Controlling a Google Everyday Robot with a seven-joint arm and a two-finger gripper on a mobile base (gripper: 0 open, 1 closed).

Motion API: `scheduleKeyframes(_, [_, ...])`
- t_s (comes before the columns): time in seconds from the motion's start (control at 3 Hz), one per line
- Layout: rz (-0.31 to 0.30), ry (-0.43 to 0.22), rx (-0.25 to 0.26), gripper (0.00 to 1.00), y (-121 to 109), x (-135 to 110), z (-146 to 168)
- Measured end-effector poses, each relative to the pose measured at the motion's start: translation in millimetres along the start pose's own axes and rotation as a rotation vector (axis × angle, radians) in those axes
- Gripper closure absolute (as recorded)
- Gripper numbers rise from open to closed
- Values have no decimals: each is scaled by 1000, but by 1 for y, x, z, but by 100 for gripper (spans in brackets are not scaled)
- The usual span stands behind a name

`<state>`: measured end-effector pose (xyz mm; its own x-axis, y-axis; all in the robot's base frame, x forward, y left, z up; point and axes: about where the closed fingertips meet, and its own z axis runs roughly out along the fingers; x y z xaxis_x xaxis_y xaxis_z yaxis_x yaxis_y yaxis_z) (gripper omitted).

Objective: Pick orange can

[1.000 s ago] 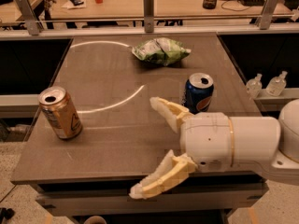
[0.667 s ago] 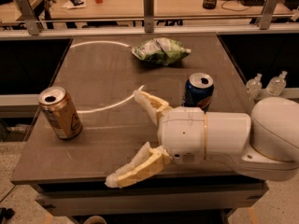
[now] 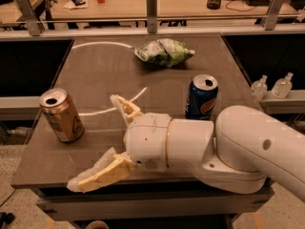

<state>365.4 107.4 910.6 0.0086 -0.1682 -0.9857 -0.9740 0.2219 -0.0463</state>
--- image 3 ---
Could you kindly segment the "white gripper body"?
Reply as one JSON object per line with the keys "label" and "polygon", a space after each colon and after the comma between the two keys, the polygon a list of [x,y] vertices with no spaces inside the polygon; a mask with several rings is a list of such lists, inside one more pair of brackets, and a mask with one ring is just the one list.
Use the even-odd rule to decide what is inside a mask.
{"label": "white gripper body", "polygon": [[167,169],[166,141],[171,121],[168,114],[147,113],[128,126],[123,138],[126,151],[142,171]]}

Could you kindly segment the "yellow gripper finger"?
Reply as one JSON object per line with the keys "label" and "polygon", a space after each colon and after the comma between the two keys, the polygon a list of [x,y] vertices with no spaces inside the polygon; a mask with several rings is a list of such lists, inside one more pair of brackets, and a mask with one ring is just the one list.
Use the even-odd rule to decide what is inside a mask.
{"label": "yellow gripper finger", "polygon": [[126,125],[129,125],[137,117],[143,114],[137,105],[133,104],[120,95],[113,94],[111,96],[111,102],[112,105],[119,111],[119,113],[121,113]]}
{"label": "yellow gripper finger", "polygon": [[124,152],[118,154],[111,147],[88,170],[72,178],[67,188],[72,192],[87,193],[128,177],[136,168],[136,163]]}

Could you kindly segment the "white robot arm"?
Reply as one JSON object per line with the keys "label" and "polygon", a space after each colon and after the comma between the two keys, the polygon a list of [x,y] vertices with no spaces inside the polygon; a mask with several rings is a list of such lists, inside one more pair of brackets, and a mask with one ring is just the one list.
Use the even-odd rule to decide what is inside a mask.
{"label": "white robot arm", "polygon": [[114,184],[132,171],[195,177],[221,190],[251,194],[269,177],[305,200],[305,136],[246,106],[231,106],[217,120],[142,113],[119,95],[111,97],[126,123],[126,151],[110,148],[94,166],[68,182],[73,192]]}

